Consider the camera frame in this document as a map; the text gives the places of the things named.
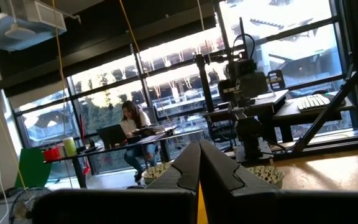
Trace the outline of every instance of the woman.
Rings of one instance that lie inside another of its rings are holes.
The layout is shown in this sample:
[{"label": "woman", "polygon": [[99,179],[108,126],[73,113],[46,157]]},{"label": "woman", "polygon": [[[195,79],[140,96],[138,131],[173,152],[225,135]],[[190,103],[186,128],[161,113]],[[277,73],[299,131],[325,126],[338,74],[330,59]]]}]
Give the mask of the woman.
[{"label": "woman", "polygon": [[[134,132],[138,131],[144,126],[151,125],[149,117],[141,109],[139,109],[133,102],[125,101],[122,104],[122,112],[124,117],[120,122],[122,130],[126,133],[127,137],[133,137]],[[155,145],[149,144],[145,147],[145,158],[150,163],[150,166],[155,166],[154,156]],[[137,170],[135,181],[138,182],[142,178],[143,168],[139,164],[136,157],[142,156],[141,148],[127,149],[124,155],[125,161]]]}]

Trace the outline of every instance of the green panel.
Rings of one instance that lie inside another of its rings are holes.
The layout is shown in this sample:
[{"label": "green panel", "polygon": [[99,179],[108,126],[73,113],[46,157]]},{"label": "green panel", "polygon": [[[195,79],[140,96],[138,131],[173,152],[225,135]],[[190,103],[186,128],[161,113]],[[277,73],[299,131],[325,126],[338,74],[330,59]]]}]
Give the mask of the green panel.
[{"label": "green panel", "polygon": [[[22,149],[19,169],[26,187],[44,187],[48,181],[52,164],[44,164],[44,155],[40,149]],[[15,187],[23,187],[19,174]]]}]

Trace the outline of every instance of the white top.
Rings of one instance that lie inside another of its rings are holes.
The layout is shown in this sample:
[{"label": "white top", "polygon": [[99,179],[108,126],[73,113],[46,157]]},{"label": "white top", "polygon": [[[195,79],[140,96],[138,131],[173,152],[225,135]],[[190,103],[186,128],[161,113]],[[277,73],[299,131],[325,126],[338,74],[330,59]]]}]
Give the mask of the white top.
[{"label": "white top", "polygon": [[[142,127],[146,125],[151,125],[149,117],[143,111],[140,111],[140,123],[142,124]],[[119,124],[121,125],[121,128],[125,134],[137,129],[135,121],[133,119],[126,119],[124,121],[121,121]]]}]

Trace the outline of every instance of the jeans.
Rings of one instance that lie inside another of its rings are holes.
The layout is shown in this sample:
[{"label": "jeans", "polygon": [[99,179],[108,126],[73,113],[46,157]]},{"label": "jeans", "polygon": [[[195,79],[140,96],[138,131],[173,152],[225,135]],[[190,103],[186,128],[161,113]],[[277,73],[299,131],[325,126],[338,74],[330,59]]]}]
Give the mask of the jeans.
[{"label": "jeans", "polygon": [[[150,167],[157,165],[157,163],[155,161],[155,153],[154,153],[155,144],[148,144],[148,145],[144,146],[144,150],[145,150],[145,155],[147,153],[149,153],[151,155],[151,157],[149,159],[146,159],[147,162],[150,163]],[[136,159],[136,157],[140,157],[140,156],[143,156],[141,147],[134,148],[134,149],[127,149],[127,151],[125,152],[125,155],[124,155],[124,160],[129,165],[134,167],[138,172],[142,172],[143,168],[140,165],[139,161]]]}]

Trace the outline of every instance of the camera rig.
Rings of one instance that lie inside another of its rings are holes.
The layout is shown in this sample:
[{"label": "camera rig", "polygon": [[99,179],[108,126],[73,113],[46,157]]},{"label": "camera rig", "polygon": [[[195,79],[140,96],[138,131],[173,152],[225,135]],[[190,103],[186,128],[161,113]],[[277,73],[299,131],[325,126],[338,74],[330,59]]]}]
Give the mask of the camera rig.
[{"label": "camera rig", "polygon": [[[203,91],[204,91],[204,95],[206,98],[206,106],[207,106],[208,112],[214,111],[214,105],[213,105],[213,101],[212,101],[212,97],[211,97],[211,92],[209,90],[207,74],[205,71],[205,65],[210,64],[211,62],[221,63],[221,62],[224,62],[227,60],[229,61],[229,64],[227,65],[227,69],[229,71],[230,77],[231,78],[237,77],[235,82],[233,82],[232,80],[230,82],[231,82],[231,84],[233,84],[233,83],[239,84],[240,83],[240,85],[230,86],[230,88],[224,89],[223,93],[226,98],[229,98],[234,101],[233,102],[234,105],[237,103],[239,106],[241,106],[241,104],[239,104],[239,102],[241,101],[241,99],[243,99],[241,97],[243,92],[240,87],[242,80],[238,79],[238,78],[246,77],[246,76],[250,76],[250,77],[253,76],[254,71],[255,71],[255,63],[253,62],[253,60],[252,59],[244,59],[244,60],[240,59],[236,62],[232,62],[231,58],[224,57],[222,55],[217,55],[217,56],[210,55],[210,57],[205,57],[201,54],[195,55],[195,60],[196,60],[197,67],[200,70],[200,77],[201,77],[201,81],[203,83]],[[261,143],[260,138],[263,137],[263,136],[261,136],[262,124],[254,117],[247,117],[244,114],[235,115],[234,119],[236,121],[237,135],[239,136],[239,139],[243,143],[247,161],[255,161],[255,160],[258,160],[261,158],[265,159],[265,157],[263,156],[264,154],[279,155],[279,154],[284,154],[284,153],[302,152],[304,150],[304,148],[312,140],[312,138],[315,136],[315,134],[321,129],[321,127],[323,127],[323,124],[327,121],[327,119],[336,112],[336,109],[341,104],[341,102],[345,99],[345,97],[357,85],[358,73],[353,71],[353,64],[351,64],[351,66],[349,67],[347,74],[348,74],[347,78],[344,80],[344,83],[340,87],[340,89],[339,89],[338,93],[335,95],[335,97],[331,100],[330,104],[328,104],[324,108],[324,110],[322,110],[320,115],[317,117],[317,119],[311,125],[310,129],[306,132],[306,134],[303,137],[301,137],[297,140],[295,145],[285,149],[284,147],[278,145],[276,142],[269,141],[269,143],[276,144],[282,148],[281,151],[277,151],[274,154],[272,154],[271,151],[263,152],[263,150],[262,150],[262,148],[264,148],[260,144]],[[250,83],[252,83],[253,80],[256,80],[257,82],[259,82],[258,77],[256,77],[255,79],[245,79],[245,80],[247,80]]]}]

